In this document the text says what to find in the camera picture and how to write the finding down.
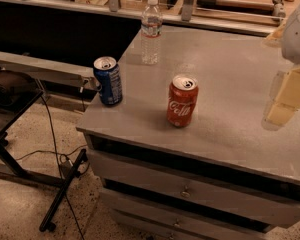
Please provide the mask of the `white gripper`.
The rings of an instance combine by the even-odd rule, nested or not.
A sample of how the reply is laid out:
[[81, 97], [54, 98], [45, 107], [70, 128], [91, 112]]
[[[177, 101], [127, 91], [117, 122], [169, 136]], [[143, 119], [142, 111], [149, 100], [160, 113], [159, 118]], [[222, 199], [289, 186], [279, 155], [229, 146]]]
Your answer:
[[[300, 64], [300, 4], [286, 21], [281, 49], [285, 59]], [[272, 101], [266, 110], [265, 120], [283, 126], [300, 109], [300, 65], [277, 75], [270, 97]]]

